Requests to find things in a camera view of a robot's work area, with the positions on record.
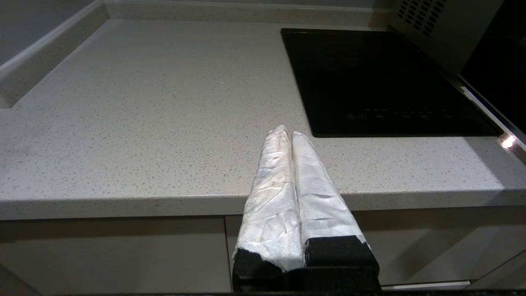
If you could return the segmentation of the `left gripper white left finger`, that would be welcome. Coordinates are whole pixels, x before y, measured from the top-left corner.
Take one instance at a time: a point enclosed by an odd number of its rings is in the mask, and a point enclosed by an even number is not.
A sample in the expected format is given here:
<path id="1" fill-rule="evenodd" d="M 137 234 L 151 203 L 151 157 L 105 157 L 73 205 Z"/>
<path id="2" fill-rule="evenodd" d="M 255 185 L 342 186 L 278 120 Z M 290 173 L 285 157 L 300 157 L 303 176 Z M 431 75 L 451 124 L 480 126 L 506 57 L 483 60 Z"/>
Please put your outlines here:
<path id="1" fill-rule="evenodd" d="M 276 279 L 304 267 L 291 138 L 270 130 L 245 203 L 233 252 L 235 292 L 270 291 Z"/>

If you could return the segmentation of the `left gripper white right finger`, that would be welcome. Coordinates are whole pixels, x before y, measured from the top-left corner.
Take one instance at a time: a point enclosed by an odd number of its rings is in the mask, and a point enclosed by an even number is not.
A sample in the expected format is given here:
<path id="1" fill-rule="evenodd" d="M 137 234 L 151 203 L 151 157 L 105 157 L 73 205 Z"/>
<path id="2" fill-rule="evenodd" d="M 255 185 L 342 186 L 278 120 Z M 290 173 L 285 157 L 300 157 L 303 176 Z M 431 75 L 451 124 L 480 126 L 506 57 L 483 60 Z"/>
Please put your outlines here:
<path id="1" fill-rule="evenodd" d="M 365 267 L 379 272 L 365 235 L 314 145 L 299 132 L 291 138 L 305 265 Z"/>

